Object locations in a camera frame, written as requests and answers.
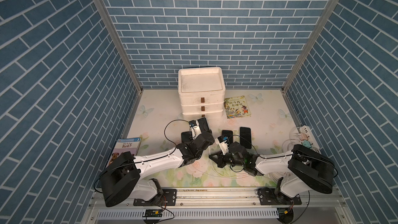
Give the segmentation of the phone with red case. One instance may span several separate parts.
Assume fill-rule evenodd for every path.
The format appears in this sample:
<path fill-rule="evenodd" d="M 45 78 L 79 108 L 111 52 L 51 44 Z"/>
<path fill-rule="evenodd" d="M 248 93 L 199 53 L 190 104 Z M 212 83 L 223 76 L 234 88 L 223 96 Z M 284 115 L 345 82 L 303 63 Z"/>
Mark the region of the phone with red case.
<path fill-rule="evenodd" d="M 233 142 L 233 131 L 231 130 L 222 130 L 221 138 L 223 142 L 227 144 L 231 144 Z"/>

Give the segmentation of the phone with pale green case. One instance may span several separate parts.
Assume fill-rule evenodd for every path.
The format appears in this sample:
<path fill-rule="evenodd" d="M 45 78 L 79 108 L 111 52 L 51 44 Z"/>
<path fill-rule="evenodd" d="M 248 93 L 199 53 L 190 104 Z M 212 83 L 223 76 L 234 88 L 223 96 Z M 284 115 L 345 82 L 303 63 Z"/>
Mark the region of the phone with pale green case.
<path fill-rule="evenodd" d="M 252 148 L 252 136 L 251 136 L 251 128 L 240 127 L 239 129 L 240 135 L 240 144 L 244 146 L 246 149 Z"/>

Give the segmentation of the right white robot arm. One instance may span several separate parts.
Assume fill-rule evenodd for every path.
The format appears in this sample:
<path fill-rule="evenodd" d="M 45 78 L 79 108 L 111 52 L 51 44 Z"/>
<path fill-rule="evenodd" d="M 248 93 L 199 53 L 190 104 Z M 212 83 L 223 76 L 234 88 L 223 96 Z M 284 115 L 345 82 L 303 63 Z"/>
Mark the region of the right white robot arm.
<path fill-rule="evenodd" d="M 221 143 L 220 147 L 221 151 L 209 155 L 219 168 L 239 166 L 250 176 L 290 173 L 283 176 L 276 187 L 276 192 L 286 197 L 293 198 L 311 189 L 322 194 L 333 191 L 334 162 L 301 144 L 294 145 L 291 151 L 268 157 L 252 154 L 238 142 L 228 148 Z"/>

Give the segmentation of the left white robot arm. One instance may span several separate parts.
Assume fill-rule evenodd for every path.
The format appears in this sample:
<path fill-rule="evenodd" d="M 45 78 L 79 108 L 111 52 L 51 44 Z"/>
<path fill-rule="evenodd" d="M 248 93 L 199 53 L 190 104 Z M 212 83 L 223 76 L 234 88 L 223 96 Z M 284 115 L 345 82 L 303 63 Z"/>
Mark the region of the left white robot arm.
<path fill-rule="evenodd" d="M 160 184 L 155 179 L 144 178 L 192 164 L 214 141 L 212 132 L 208 130 L 165 152 L 137 157 L 129 151 L 122 153 L 99 176 L 105 205 L 116 206 L 130 196 L 144 201 L 157 198 L 161 191 Z"/>

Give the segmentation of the phone with orange case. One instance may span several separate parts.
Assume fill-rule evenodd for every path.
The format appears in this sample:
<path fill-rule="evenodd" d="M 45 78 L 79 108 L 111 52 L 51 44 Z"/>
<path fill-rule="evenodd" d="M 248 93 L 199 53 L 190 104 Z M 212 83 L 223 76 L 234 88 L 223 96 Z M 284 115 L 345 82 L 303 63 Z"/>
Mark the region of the phone with orange case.
<path fill-rule="evenodd" d="M 192 132 L 187 131 L 187 132 L 182 132 L 181 134 L 181 142 L 182 143 L 189 143 L 193 140 Z"/>

